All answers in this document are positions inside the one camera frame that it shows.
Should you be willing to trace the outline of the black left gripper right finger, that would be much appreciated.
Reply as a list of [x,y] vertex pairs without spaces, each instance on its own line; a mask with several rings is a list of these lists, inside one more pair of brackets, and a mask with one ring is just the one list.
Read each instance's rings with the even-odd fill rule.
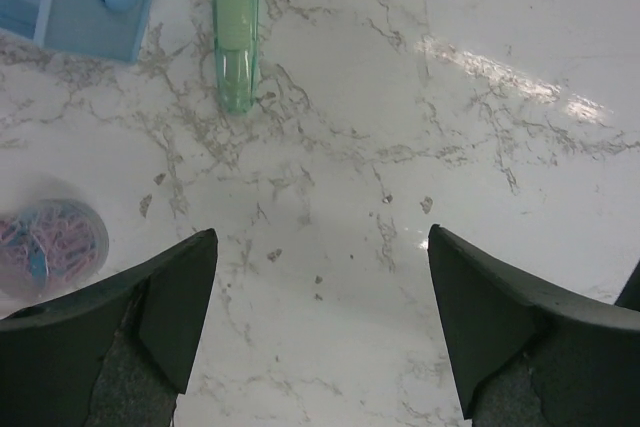
[[463,417],[474,426],[636,426],[639,273],[603,303],[434,225],[428,257]]

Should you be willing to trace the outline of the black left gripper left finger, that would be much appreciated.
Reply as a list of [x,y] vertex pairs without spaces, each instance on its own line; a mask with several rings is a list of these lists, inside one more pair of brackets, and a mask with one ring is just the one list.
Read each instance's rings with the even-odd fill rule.
[[214,230],[1,321],[4,426],[169,426],[213,289]]

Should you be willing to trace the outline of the clear paper clip tub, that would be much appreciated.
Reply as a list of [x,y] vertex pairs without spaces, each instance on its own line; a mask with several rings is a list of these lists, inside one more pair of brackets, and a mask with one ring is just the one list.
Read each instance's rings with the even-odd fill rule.
[[96,273],[109,236],[84,202],[44,199],[1,214],[1,294],[22,302],[52,297]]

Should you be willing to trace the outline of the green mini stapler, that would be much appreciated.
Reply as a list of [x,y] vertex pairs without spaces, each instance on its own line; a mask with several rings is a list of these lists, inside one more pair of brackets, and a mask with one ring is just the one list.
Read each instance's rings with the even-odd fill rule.
[[214,59],[220,106],[249,112],[258,70],[259,0],[212,0]]

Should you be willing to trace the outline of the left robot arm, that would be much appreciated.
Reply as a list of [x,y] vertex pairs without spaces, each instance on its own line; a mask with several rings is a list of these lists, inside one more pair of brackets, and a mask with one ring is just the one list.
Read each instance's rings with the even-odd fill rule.
[[[5,426],[168,426],[218,258],[214,230],[1,323]],[[428,258],[463,417],[474,426],[635,426],[639,277],[602,303],[434,225]]]

